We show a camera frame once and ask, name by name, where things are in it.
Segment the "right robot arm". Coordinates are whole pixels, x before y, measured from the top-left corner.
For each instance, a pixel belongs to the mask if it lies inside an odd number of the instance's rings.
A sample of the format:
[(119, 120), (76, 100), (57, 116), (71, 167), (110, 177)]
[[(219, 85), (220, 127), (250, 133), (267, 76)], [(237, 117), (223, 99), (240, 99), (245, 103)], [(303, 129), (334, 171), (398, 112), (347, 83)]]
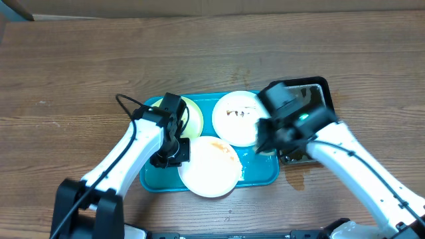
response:
[(378, 226), (378, 235), (424, 237), (424, 198), (392, 176), (331, 110), (261, 118), (257, 126), (257, 152), (303, 149), (365, 206)]

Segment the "white plate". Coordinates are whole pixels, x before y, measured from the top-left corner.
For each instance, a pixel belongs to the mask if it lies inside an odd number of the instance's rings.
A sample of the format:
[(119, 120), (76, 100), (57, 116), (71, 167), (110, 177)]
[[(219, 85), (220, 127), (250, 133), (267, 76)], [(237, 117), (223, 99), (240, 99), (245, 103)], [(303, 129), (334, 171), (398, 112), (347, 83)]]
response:
[(256, 144), (259, 119), (269, 117), (257, 94), (235, 91), (215, 104), (212, 125), (216, 134), (230, 145), (250, 147)]
[(231, 145), (220, 138), (200, 136), (191, 141), (190, 161), (178, 173), (196, 195), (216, 198), (234, 189), (242, 176), (242, 163)]

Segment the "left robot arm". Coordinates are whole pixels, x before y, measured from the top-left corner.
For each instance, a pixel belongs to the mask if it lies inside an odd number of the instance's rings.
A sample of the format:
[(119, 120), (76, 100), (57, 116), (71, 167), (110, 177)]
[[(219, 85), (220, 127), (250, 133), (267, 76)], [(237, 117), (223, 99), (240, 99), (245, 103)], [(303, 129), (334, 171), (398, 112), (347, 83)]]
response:
[(185, 103), (142, 105), (106, 158), (80, 181), (65, 179), (54, 202), (51, 238), (148, 238), (144, 229), (124, 222), (124, 197), (146, 163), (178, 167), (189, 160), (189, 139), (182, 138)]

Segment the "white plate front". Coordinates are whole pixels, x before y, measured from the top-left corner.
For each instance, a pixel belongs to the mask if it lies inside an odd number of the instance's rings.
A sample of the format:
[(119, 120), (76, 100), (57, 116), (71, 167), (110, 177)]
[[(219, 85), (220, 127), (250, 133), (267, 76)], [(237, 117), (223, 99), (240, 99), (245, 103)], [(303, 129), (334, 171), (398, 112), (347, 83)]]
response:
[(200, 136), (191, 141), (190, 161), (178, 173), (196, 195), (216, 198), (234, 189), (242, 176), (242, 163), (231, 145), (220, 138)]

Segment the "yellow plate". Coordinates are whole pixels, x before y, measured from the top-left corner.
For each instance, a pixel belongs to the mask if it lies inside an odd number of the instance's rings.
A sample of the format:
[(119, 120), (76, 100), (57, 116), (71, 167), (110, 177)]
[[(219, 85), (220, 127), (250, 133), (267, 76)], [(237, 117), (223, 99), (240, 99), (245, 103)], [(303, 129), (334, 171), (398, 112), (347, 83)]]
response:
[(202, 134), (204, 127), (203, 113), (200, 107), (187, 97), (181, 96), (181, 101), (185, 103), (185, 108), (181, 120), (177, 124), (175, 137), (177, 139), (188, 138), (194, 140)]

